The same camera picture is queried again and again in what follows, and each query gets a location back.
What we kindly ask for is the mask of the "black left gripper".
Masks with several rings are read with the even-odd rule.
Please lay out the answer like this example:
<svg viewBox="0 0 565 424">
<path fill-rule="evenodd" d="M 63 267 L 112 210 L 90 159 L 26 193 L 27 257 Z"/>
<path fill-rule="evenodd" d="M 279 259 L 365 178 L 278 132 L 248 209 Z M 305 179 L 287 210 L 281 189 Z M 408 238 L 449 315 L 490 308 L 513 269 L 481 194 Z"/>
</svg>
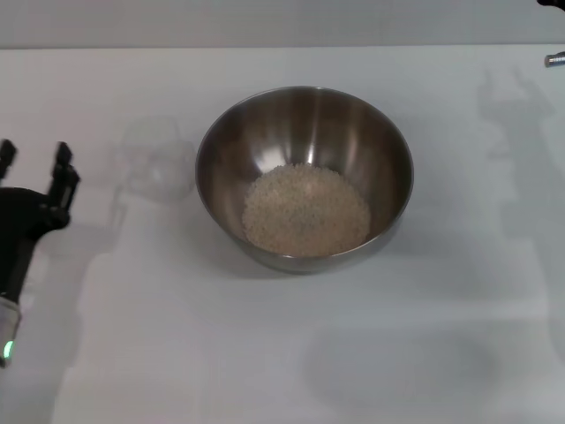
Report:
<svg viewBox="0 0 565 424">
<path fill-rule="evenodd" d="M 0 181 L 18 153 L 10 140 L 0 141 Z M 39 240 L 71 221 L 70 208 L 80 176 L 65 142 L 56 148 L 48 194 L 23 187 L 0 188 L 0 298 L 18 300 Z"/>
</svg>

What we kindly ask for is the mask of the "clear plastic measuring cup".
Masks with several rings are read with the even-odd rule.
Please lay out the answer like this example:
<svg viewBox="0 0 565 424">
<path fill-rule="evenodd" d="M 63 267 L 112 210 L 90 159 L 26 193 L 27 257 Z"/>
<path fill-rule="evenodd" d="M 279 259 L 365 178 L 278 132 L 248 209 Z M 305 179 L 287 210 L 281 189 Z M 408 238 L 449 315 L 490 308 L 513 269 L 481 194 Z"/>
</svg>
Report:
<svg viewBox="0 0 565 424">
<path fill-rule="evenodd" d="M 178 203 L 194 188 L 195 156 L 195 146 L 174 117 L 142 117 L 125 129 L 115 147 L 119 185 L 149 201 Z"/>
</svg>

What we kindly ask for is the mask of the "stainless steel mixing bowl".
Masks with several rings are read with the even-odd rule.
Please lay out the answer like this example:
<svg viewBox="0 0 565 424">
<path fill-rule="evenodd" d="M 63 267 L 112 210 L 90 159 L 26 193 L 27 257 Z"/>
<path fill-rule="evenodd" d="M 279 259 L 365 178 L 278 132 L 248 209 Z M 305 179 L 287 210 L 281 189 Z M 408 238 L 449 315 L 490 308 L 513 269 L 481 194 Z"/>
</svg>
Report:
<svg viewBox="0 0 565 424">
<path fill-rule="evenodd" d="M 279 165 L 309 163 L 345 177 L 371 211 L 366 241 L 339 254 L 300 258 L 247 241 L 241 217 L 251 184 Z M 195 185 L 208 215 L 256 262 L 289 274 L 318 274 L 381 250 L 396 234 L 414 185 L 409 146 L 381 111 L 323 87 L 280 87 L 217 118 L 200 143 Z"/>
</svg>

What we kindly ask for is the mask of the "white rice grains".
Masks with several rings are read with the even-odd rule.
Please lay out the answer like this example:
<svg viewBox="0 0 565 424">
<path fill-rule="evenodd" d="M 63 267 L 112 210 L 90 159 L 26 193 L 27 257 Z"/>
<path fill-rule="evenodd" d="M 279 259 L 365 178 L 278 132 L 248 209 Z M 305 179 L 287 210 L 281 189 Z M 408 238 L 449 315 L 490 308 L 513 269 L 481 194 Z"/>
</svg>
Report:
<svg viewBox="0 0 565 424">
<path fill-rule="evenodd" d="M 339 173 L 310 164 L 278 166 L 245 195 L 246 239 L 275 254 L 321 257 L 356 248 L 370 232 L 369 206 Z"/>
</svg>

